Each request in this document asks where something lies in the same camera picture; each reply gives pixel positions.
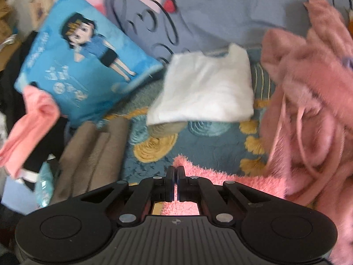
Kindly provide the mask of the grey-blue printed bed sheet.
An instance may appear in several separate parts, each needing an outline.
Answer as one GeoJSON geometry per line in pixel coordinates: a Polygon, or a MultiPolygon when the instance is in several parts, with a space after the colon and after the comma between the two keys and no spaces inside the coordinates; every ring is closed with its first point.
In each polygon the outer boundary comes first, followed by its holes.
{"type": "MultiPolygon", "coordinates": [[[[107,17],[149,55],[257,46],[269,28],[305,35],[308,0],[105,0],[107,17]]],[[[352,0],[327,0],[348,19],[352,0]]]]}

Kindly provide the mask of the small framed picture left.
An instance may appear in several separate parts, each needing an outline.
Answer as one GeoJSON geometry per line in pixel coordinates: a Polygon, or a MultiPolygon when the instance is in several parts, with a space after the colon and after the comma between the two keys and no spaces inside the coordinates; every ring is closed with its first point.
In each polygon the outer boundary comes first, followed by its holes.
{"type": "Polygon", "coordinates": [[[41,26],[49,14],[52,5],[53,0],[31,0],[29,3],[29,11],[34,29],[38,29],[41,26]]]}

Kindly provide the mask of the brown folded knit garment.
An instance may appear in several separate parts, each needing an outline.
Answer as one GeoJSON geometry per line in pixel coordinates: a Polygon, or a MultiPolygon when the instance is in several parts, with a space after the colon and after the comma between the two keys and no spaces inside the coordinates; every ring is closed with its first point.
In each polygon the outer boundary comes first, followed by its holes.
{"type": "Polygon", "coordinates": [[[117,117],[103,128],[83,123],[59,160],[61,169],[50,204],[63,202],[117,181],[122,168],[130,120],[117,117]]]}

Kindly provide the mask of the light pink folded garment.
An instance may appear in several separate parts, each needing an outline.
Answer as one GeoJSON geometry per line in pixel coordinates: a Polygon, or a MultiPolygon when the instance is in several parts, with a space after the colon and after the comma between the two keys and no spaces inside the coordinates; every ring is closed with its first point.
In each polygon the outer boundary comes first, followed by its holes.
{"type": "Polygon", "coordinates": [[[13,179],[20,177],[25,161],[60,117],[51,95],[35,86],[23,89],[26,114],[13,126],[1,148],[1,166],[13,179]]]}

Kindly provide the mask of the pink fuzzy zip jacket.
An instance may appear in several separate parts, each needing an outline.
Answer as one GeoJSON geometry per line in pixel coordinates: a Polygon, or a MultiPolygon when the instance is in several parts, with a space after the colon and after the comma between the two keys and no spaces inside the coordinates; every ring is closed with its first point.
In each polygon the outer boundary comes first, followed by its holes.
{"type": "Polygon", "coordinates": [[[275,91],[260,126],[265,175],[286,181],[288,200],[315,204],[338,229],[333,264],[352,263],[352,36],[326,0],[305,3],[305,37],[263,36],[261,65],[275,91]]]}

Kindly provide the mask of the white folded shirt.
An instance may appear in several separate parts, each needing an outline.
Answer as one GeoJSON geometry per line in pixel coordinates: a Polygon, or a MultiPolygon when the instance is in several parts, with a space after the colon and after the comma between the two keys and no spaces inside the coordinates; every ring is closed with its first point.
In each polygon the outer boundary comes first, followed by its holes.
{"type": "Polygon", "coordinates": [[[254,113],[246,49],[229,45],[221,57],[201,51],[173,55],[163,89],[149,107],[149,126],[181,121],[240,122],[254,113]]]}

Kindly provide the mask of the black garment pile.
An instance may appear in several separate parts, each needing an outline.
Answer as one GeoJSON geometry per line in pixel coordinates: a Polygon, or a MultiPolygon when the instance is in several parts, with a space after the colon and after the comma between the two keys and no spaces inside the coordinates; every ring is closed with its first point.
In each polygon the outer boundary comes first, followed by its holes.
{"type": "MultiPolygon", "coordinates": [[[[14,88],[14,83],[19,76],[20,68],[28,55],[32,43],[37,36],[33,31],[22,42],[1,71],[1,113],[6,116],[6,128],[10,131],[15,122],[25,114],[22,95],[14,88]]],[[[39,172],[47,157],[52,154],[59,159],[63,153],[64,130],[68,120],[61,117],[47,135],[39,142],[34,151],[24,163],[24,168],[33,172],[39,172]]]]}

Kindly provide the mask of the blue floral quilt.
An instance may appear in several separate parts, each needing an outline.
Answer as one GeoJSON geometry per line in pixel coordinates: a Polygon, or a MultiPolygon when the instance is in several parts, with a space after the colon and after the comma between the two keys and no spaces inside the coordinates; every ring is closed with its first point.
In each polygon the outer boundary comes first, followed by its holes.
{"type": "Polygon", "coordinates": [[[120,102],[112,114],[101,120],[126,117],[130,120],[128,140],[117,178],[136,184],[161,175],[175,158],[184,157],[193,165],[228,175],[261,175],[267,155],[260,145],[259,124],[275,85],[260,64],[261,50],[247,49],[250,61],[254,114],[241,123],[189,121],[183,125],[160,126],[149,130],[146,114],[162,90],[163,74],[120,102]]]}

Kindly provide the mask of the blue cartoon police pillow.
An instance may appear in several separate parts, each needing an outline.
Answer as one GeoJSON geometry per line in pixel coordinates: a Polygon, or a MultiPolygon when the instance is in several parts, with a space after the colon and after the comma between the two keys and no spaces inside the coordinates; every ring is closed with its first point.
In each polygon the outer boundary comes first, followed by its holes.
{"type": "Polygon", "coordinates": [[[77,128],[99,121],[162,68],[86,0],[57,0],[14,87],[35,83],[77,128]]]}

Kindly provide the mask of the coral pink fleece towel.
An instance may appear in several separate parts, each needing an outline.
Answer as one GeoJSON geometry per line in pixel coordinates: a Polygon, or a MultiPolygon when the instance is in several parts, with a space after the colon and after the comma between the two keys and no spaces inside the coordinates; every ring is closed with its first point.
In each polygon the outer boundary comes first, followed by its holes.
{"type": "MultiPolygon", "coordinates": [[[[246,186],[263,191],[276,197],[285,198],[286,182],[283,178],[273,176],[237,176],[213,169],[204,169],[192,164],[186,157],[179,155],[174,158],[174,166],[183,166],[187,176],[208,178],[215,185],[222,185],[225,181],[235,181],[246,186]]],[[[195,202],[173,201],[163,203],[161,215],[198,215],[199,209],[195,202]]]]}

